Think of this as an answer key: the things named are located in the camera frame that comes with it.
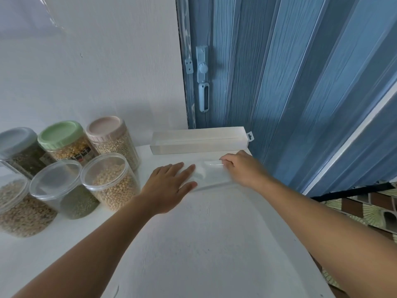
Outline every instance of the pink lid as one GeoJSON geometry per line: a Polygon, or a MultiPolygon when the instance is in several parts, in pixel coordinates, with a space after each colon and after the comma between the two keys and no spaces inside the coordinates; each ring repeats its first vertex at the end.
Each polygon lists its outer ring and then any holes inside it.
{"type": "Polygon", "coordinates": [[[85,132],[93,142],[117,140],[126,132],[127,127],[123,119],[117,116],[101,117],[91,122],[85,132]]]}

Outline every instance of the hand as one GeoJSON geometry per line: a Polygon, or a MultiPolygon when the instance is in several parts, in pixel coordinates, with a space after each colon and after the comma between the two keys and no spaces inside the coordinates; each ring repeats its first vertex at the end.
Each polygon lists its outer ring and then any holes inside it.
{"type": "Polygon", "coordinates": [[[197,186],[196,182],[189,182],[181,187],[196,166],[193,164],[176,175],[182,167],[183,162],[157,167],[143,186],[141,195],[144,195],[149,202],[153,215],[170,211],[189,191],[197,186]]]}
{"type": "Polygon", "coordinates": [[[255,189],[263,177],[269,177],[263,165],[243,150],[237,154],[226,154],[220,160],[232,179],[242,186],[255,189]]]}

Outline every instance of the grain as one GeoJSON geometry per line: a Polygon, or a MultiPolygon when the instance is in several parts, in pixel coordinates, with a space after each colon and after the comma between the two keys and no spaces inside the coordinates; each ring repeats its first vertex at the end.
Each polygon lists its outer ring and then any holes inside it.
{"type": "MultiPolygon", "coordinates": [[[[20,181],[0,188],[0,207],[21,189],[20,181]]],[[[17,205],[0,215],[0,228],[13,236],[28,237],[44,230],[57,215],[56,211],[27,194],[17,205]]]]}
{"type": "Polygon", "coordinates": [[[99,205],[99,201],[83,185],[78,185],[65,195],[59,206],[59,212],[74,220],[89,215],[99,205]]]}
{"type": "MultiPolygon", "coordinates": [[[[123,171],[125,165],[112,165],[102,170],[93,182],[93,185],[104,185],[115,180],[123,171]]],[[[112,211],[119,210],[134,195],[139,194],[140,188],[131,168],[128,173],[114,186],[92,191],[95,197],[112,211]]]]}
{"type": "Polygon", "coordinates": [[[81,136],[69,145],[48,152],[55,160],[77,160],[83,166],[96,156],[96,152],[92,149],[86,136],[81,136]]]}
{"type": "Polygon", "coordinates": [[[136,170],[139,166],[139,157],[128,132],[116,140],[109,140],[101,143],[94,143],[95,149],[99,154],[119,153],[125,156],[132,170],[136,170]]]}
{"type": "Polygon", "coordinates": [[[20,153],[13,155],[12,158],[4,159],[3,161],[29,179],[32,179],[47,165],[55,162],[50,155],[41,148],[38,142],[33,143],[20,153]]]}

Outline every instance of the plastic jar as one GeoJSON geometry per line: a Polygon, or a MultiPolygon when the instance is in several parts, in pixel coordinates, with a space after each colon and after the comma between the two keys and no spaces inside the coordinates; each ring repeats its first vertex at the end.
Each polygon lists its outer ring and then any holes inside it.
{"type": "Polygon", "coordinates": [[[29,192],[68,219],[90,214],[99,201],[80,181],[83,167],[75,160],[62,160],[47,166],[31,181],[29,192]]]}
{"type": "Polygon", "coordinates": [[[81,124],[76,121],[53,124],[43,130],[37,140],[55,160],[76,160],[84,166],[97,155],[81,124]]]}
{"type": "Polygon", "coordinates": [[[29,194],[29,180],[21,174],[0,177],[0,230],[28,237],[44,230],[56,217],[55,210],[29,194]]]}
{"type": "Polygon", "coordinates": [[[0,162],[32,179],[55,161],[37,142],[37,134],[28,127],[16,127],[0,133],[0,162]]]}
{"type": "Polygon", "coordinates": [[[123,119],[117,116],[99,118],[91,122],[85,132],[99,154],[122,154],[132,170],[138,168],[139,157],[123,119]]]}
{"type": "Polygon", "coordinates": [[[81,172],[82,184],[110,210],[117,211],[141,191],[126,158],[117,153],[96,157],[81,172]]]}

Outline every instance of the forearm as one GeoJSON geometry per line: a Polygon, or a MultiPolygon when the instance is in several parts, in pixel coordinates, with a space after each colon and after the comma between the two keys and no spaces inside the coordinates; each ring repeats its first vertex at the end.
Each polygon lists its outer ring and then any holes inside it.
{"type": "Polygon", "coordinates": [[[134,197],[14,298],[101,297],[124,252],[152,217],[144,199],[134,197]]]}
{"type": "Polygon", "coordinates": [[[392,241],[271,177],[255,190],[352,298],[395,296],[397,247],[392,241]]]}

